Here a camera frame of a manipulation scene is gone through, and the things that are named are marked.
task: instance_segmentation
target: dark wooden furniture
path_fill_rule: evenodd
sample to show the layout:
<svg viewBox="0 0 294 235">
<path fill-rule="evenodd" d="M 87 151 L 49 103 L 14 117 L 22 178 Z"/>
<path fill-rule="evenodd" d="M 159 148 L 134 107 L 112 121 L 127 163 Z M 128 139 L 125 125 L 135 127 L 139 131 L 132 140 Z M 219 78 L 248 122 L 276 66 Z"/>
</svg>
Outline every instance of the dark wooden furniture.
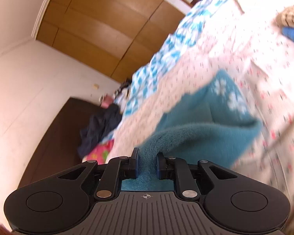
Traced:
<svg viewBox="0 0 294 235">
<path fill-rule="evenodd" d="M 77 147 L 80 129 L 94 113 L 104 109 L 84 100 L 69 98 L 36 148 L 18 187 L 25 186 L 81 163 Z"/>
</svg>

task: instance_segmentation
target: pink fabric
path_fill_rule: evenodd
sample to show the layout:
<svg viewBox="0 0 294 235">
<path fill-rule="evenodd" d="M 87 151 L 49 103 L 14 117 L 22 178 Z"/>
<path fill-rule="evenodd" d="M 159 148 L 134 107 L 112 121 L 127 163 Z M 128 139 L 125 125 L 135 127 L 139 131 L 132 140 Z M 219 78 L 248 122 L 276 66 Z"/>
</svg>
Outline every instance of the pink fabric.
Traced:
<svg viewBox="0 0 294 235">
<path fill-rule="evenodd" d="M 101 102 L 101 107 L 107 109 L 111 103 L 113 103 L 114 99 L 110 95 L 104 95 L 103 100 Z"/>
<path fill-rule="evenodd" d="M 84 161 L 97 160 L 98 164 L 106 163 L 108 154 L 110 153 L 114 144 L 114 140 L 109 140 L 104 144 L 98 144 L 90 153 L 86 156 Z"/>
</svg>

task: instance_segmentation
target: crosshair marking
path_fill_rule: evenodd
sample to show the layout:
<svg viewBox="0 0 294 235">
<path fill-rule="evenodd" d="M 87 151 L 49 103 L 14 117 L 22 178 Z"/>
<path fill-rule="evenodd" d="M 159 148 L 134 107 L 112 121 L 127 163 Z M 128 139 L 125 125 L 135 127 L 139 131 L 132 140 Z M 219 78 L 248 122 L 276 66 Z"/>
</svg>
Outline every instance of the crosshair marking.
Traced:
<svg viewBox="0 0 294 235">
<path fill-rule="evenodd" d="M 144 199 L 149 199 L 150 197 L 152 197 L 150 194 L 146 193 L 142 196 Z"/>
</svg>

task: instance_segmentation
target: gray ribbed plate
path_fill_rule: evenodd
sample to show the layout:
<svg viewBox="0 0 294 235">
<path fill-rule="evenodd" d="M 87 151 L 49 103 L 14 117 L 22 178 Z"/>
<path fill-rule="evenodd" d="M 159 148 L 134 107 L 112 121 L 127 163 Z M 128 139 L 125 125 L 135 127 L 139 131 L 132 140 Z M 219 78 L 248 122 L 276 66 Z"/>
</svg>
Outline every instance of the gray ribbed plate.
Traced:
<svg viewBox="0 0 294 235">
<path fill-rule="evenodd" d="M 234 235 L 211 222 L 195 202 L 173 192 L 121 192 L 98 202 L 80 224 L 60 235 Z M 275 231 L 272 235 L 283 235 Z"/>
</svg>

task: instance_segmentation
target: bedroom wall corner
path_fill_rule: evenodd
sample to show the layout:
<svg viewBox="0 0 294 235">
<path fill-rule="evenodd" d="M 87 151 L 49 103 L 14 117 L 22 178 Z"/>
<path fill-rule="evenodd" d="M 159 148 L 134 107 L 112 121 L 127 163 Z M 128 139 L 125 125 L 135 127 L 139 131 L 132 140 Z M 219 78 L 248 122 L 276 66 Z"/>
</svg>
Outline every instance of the bedroom wall corner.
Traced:
<svg viewBox="0 0 294 235">
<path fill-rule="evenodd" d="M 0 56 L 35 37 L 49 0 L 0 0 Z"/>
</svg>

